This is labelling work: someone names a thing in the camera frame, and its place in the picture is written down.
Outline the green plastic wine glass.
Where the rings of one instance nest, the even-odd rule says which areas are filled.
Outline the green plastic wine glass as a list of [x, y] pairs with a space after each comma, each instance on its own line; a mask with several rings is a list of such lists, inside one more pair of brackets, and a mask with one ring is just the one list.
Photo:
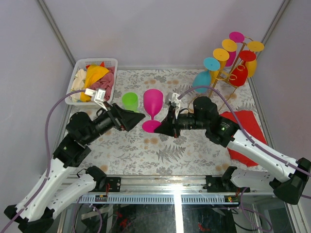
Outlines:
[[122, 96], [122, 104], [125, 110], [138, 111], [138, 96], [134, 92], [128, 92]]

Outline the magenta plastic wine glass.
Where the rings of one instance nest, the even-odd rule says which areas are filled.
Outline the magenta plastic wine glass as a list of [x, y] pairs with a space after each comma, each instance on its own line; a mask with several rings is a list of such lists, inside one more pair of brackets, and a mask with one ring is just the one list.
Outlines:
[[143, 95], [143, 106], [146, 113], [151, 117], [143, 123], [142, 128], [148, 133], [153, 133], [154, 130], [161, 125], [161, 122], [155, 120], [155, 116], [161, 111], [163, 106], [163, 93], [158, 89], [149, 89]]

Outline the red plastic wine glass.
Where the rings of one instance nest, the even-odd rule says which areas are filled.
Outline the red plastic wine glass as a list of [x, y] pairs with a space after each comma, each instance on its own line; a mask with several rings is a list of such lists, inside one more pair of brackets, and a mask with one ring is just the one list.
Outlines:
[[230, 84], [236, 87], [240, 87], [245, 84], [248, 78], [246, 62], [252, 61], [252, 59], [255, 58], [255, 54], [249, 50], [244, 50], [240, 53], [239, 57], [241, 58], [242, 63], [237, 65], [229, 77]]

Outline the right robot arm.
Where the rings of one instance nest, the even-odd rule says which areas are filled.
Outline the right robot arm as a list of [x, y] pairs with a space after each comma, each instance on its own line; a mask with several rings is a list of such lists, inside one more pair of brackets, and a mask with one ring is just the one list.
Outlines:
[[236, 121], [219, 115], [217, 105], [208, 97], [196, 98], [193, 107], [193, 113], [176, 114], [176, 104], [170, 103], [167, 116], [154, 132], [178, 138], [182, 130], [205, 130], [206, 138], [212, 143], [238, 152], [266, 170], [230, 167], [222, 176], [224, 190], [247, 187], [272, 191], [280, 200], [298, 204], [309, 179], [309, 160], [288, 157], [257, 140]]

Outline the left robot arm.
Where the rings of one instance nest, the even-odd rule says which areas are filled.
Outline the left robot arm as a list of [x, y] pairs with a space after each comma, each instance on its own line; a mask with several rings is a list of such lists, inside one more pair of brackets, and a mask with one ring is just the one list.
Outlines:
[[66, 126], [67, 135], [56, 148], [45, 174], [18, 204], [6, 207], [4, 214], [23, 233], [45, 233], [58, 215], [82, 195], [106, 187], [106, 174], [98, 167], [87, 168], [76, 182], [58, 191], [63, 181], [90, 154], [89, 145], [112, 128], [130, 131], [145, 114], [105, 104], [91, 120], [87, 113], [73, 114]]

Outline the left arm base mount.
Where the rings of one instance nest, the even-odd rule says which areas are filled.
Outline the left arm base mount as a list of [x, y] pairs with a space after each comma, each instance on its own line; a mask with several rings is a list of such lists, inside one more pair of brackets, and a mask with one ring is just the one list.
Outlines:
[[120, 192], [121, 177], [108, 177], [97, 166], [84, 168], [84, 170], [83, 175], [78, 172], [77, 176], [84, 186], [88, 186], [87, 192], [105, 192], [107, 195]]

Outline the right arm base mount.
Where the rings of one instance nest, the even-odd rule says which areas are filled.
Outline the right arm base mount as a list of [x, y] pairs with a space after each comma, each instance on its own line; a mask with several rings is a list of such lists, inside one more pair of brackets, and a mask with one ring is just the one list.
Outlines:
[[222, 176], [206, 175], [206, 189], [208, 193], [237, 193], [247, 185], [251, 178], [248, 170], [229, 166]]

